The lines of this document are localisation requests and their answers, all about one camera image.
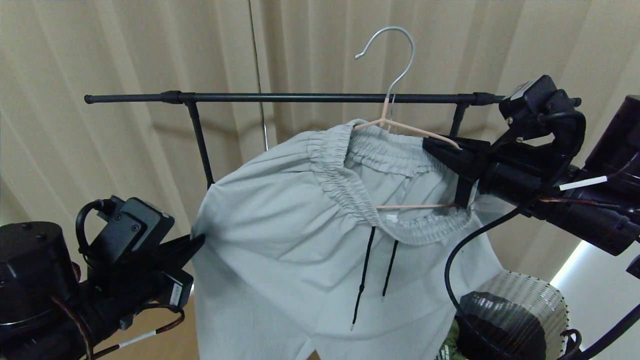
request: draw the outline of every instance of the black drawstring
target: black drawstring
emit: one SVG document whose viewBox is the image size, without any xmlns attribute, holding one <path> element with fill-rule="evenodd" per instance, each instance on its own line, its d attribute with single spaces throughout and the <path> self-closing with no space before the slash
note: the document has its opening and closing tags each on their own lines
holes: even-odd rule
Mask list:
<svg viewBox="0 0 640 360">
<path fill-rule="evenodd" d="M 364 268 L 362 269 L 362 281 L 360 282 L 360 290 L 358 291 L 358 299 L 356 300 L 356 308 L 353 310 L 353 321 L 351 322 L 351 330 L 356 324 L 356 318 L 358 317 L 358 305 L 360 305 L 360 296 L 364 291 L 364 279 L 367 277 L 367 265 L 369 264 L 369 254 L 371 253 L 371 245 L 373 244 L 373 235 L 376 233 L 376 227 L 371 228 L 371 235 L 369 235 L 369 243 L 367 244 L 367 254 L 364 256 Z"/>
<path fill-rule="evenodd" d="M 391 276 L 391 268 L 394 266 L 394 258 L 396 258 L 396 249 L 398 248 L 398 241 L 394 243 L 394 251 L 391 253 L 391 260 L 389 261 L 389 269 L 387 270 L 387 278 L 385 279 L 385 288 L 382 289 L 382 297 L 387 294 L 387 285 L 389 285 L 389 277 Z"/>
</svg>

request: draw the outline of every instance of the clothing rack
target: clothing rack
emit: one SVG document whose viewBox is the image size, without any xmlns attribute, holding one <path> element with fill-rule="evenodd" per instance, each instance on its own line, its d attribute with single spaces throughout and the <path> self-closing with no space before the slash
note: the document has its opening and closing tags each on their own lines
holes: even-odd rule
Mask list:
<svg viewBox="0 0 640 360">
<path fill-rule="evenodd" d="M 392 94 L 396 103 L 404 104 L 456 104 L 453 114 L 453 123 L 449 131 L 449 137 L 458 136 L 460 124 L 465 116 L 465 110 L 469 106 L 484 106 L 497 104 L 504 96 L 493 95 L 486 92 L 474 92 L 473 94 Z M 200 159 L 207 178 L 207 189 L 214 184 L 211 164 L 207 146 L 204 142 L 198 102 L 385 102 L 386 94 L 256 94 L 256 93 L 199 93 L 167 91 L 160 94 L 132 94 L 132 95 L 85 95 L 87 104 L 97 102 L 165 102 L 167 104 L 183 104 L 189 110 L 189 116 L 193 123 L 193 131 L 196 135 Z"/>
</svg>

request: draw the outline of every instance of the beige curtain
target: beige curtain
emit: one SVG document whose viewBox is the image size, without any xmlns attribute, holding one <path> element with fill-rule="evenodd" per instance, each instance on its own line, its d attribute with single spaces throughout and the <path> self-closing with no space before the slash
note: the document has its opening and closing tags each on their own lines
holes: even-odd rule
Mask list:
<svg viewBox="0 0 640 360">
<path fill-rule="evenodd" d="M 0 5 L 2 223 L 64 228 L 74 260 L 79 208 L 116 194 L 148 200 L 185 234 L 205 177 L 184 106 L 94 104 L 84 94 L 386 92 L 414 37 L 398 93 L 494 92 L 551 75 L 581 97 L 588 137 L 581 165 L 624 96 L 638 92 L 640 3 L 628 1 L 95 1 Z M 446 132 L 453 106 L 397 104 L 396 120 Z M 219 179 L 265 149 L 310 129 L 375 118 L 375 104 L 202 103 Z M 470 108 L 461 136 L 494 140 L 497 106 Z M 91 219 L 89 237 L 103 225 Z M 491 233 L 503 265 L 550 279 L 577 244 L 537 220 Z"/>
</svg>

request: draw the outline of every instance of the laundry basket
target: laundry basket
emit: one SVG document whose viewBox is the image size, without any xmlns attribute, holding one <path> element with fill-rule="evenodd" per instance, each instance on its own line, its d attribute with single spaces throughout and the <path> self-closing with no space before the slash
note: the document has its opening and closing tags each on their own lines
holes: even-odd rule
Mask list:
<svg viewBox="0 0 640 360">
<path fill-rule="evenodd" d="M 560 291 L 535 277 L 503 271 L 460 305 L 474 327 L 510 354 L 530 360 L 557 359 L 565 348 L 560 334 L 568 329 L 568 308 Z M 466 327 L 458 347 L 472 360 L 495 359 Z"/>
</svg>

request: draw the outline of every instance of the green cloth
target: green cloth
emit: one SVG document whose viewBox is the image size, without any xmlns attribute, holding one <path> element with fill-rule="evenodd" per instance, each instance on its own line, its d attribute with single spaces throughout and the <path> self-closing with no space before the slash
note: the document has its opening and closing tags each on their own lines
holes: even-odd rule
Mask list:
<svg viewBox="0 0 640 360">
<path fill-rule="evenodd" d="M 447 338 L 442 343 L 442 347 L 440 347 L 440 351 L 438 351 L 435 360 L 467 360 L 466 357 L 458 352 L 456 341 L 458 340 L 459 334 L 460 328 L 458 327 L 458 322 L 453 320 Z"/>
</svg>

